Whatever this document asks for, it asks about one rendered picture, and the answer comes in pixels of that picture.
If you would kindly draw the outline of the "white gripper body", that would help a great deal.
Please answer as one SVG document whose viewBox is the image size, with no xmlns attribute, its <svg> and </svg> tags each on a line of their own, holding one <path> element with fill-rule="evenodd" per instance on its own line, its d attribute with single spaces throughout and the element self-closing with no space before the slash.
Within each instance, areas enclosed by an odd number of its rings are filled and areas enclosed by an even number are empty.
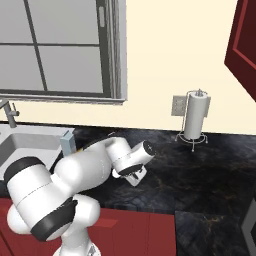
<svg viewBox="0 0 256 256">
<path fill-rule="evenodd" d="M 127 176 L 121 176 L 116 172 L 115 169 L 112 170 L 112 176 L 116 179 L 122 178 L 125 179 L 128 183 L 130 183 L 133 187 L 136 187 L 141 180 L 145 177 L 147 174 L 147 170 L 144 166 L 142 166 L 138 171 L 131 173 Z"/>
</svg>

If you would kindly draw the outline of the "grey wall socket plate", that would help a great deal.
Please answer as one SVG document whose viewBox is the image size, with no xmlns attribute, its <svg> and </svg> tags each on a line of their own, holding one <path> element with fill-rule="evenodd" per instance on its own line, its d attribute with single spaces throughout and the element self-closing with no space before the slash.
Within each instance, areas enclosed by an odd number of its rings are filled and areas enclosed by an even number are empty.
<svg viewBox="0 0 256 256">
<path fill-rule="evenodd" d="M 172 100 L 172 116 L 184 116 L 187 110 L 187 97 L 186 96 L 174 96 Z"/>
</svg>

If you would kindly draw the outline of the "white paper towel roll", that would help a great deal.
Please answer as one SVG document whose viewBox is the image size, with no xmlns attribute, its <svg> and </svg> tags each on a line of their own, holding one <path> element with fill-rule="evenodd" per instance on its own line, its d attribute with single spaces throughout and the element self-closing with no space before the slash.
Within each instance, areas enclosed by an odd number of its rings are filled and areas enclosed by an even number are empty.
<svg viewBox="0 0 256 256">
<path fill-rule="evenodd" d="M 208 114 L 209 104 L 210 97 L 201 89 L 189 93 L 184 127 L 186 139 L 196 140 L 201 136 L 203 121 Z"/>
</svg>

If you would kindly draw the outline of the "grey metal tap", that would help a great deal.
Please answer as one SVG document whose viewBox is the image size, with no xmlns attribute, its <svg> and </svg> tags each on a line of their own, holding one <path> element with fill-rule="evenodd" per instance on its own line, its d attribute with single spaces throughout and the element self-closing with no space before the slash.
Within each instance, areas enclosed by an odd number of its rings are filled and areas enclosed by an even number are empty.
<svg viewBox="0 0 256 256">
<path fill-rule="evenodd" d="M 15 104 L 10 104 L 7 99 L 0 100 L 0 109 L 4 109 L 6 118 L 11 128 L 16 128 L 17 124 L 15 118 L 20 115 L 20 112 L 16 109 Z"/>
</svg>

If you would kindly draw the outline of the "pale blue milk carton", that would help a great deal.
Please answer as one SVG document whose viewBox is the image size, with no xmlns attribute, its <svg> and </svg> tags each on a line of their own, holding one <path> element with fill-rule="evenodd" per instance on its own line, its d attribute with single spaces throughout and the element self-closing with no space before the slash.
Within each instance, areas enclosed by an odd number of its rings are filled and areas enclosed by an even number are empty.
<svg viewBox="0 0 256 256">
<path fill-rule="evenodd" d="M 72 132 L 67 130 L 60 138 L 63 156 L 68 156 L 76 152 L 75 138 Z"/>
</svg>

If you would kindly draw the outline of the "red drawer front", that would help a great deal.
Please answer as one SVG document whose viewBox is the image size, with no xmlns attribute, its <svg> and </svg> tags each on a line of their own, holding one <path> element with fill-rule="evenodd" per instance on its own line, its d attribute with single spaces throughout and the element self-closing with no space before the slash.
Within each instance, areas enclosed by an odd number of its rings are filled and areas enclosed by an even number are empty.
<svg viewBox="0 0 256 256">
<path fill-rule="evenodd" d="M 102 208 L 88 233 L 102 256 L 176 256 L 173 215 Z"/>
</svg>

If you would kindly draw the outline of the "red lower cupboard door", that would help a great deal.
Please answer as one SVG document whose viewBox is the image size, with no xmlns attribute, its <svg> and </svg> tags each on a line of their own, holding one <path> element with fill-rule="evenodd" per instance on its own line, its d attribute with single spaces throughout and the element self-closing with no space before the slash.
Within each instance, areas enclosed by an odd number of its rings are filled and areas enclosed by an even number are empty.
<svg viewBox="0 0 256 256">
<path fill-rule="evenodd" d="M 16 235 L 7 225 L 7 213 L 10 206 L 9 199 L 0 198 L 0 256 L 20 256 Z"/>
</svg>

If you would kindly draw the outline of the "grey framed window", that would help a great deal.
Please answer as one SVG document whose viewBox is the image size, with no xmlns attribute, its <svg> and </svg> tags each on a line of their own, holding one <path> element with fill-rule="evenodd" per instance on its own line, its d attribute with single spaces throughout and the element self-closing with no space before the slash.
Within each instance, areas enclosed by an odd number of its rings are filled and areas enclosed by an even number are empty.
<svg viewBox="0 0 256 256">
<path fill-rule="evenodd" d="M 0 0 L 0 97 L 126 101 L 126 0 Z"/>
</svg>

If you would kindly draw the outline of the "grey steel sink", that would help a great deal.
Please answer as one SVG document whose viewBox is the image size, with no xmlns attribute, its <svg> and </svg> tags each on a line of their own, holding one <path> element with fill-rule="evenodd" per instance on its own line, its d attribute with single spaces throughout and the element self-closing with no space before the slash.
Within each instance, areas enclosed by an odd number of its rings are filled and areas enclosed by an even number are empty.
<svg viewBox="0 0 256 256">
<path fill-rule="evenodd" d="M 0 124 L 0 180 L 11 163 L 26 156 L 38 157 L 50 170 L 62 151 L 60 138 L 67 131 L 72 133 L 74 129 Z"/>
</svg>

